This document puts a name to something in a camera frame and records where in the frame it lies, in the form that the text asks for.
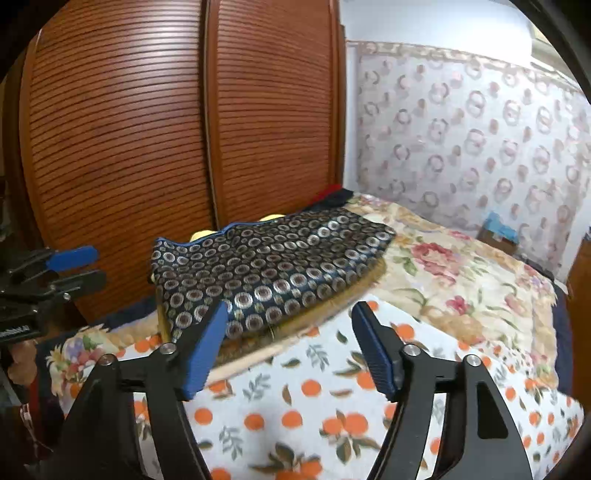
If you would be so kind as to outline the person left hand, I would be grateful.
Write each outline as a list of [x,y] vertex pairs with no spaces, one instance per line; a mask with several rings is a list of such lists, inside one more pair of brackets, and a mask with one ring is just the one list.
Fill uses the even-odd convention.
[[12,390],[10,404],[20,406],[29,400],[29,389],[37,377],[37,341],[31,339],[12,344],[8,351],[12,360],[6,370]]

